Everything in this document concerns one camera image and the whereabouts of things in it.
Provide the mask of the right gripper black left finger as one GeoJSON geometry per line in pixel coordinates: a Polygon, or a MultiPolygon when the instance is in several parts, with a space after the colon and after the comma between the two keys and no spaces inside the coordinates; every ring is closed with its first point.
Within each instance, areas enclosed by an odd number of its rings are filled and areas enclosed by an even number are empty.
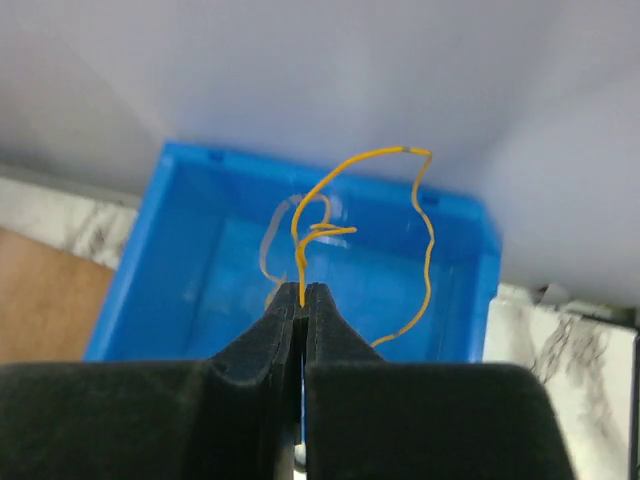
{"type": "Polygon", "coordinates": [[[300,367],[283,285],[207,359],[1,369],[5,479],[289,479],[300,367]]]}

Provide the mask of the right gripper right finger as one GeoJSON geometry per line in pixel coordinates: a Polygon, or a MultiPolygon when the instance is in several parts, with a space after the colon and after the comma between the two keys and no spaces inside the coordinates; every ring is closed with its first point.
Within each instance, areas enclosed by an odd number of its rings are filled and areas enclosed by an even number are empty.
{"type": "Polygon", "coordinates": [[[570,479],[550,399],[505,363],[392,363],[307,289],[306,471],[311,479],[570,479]]]}

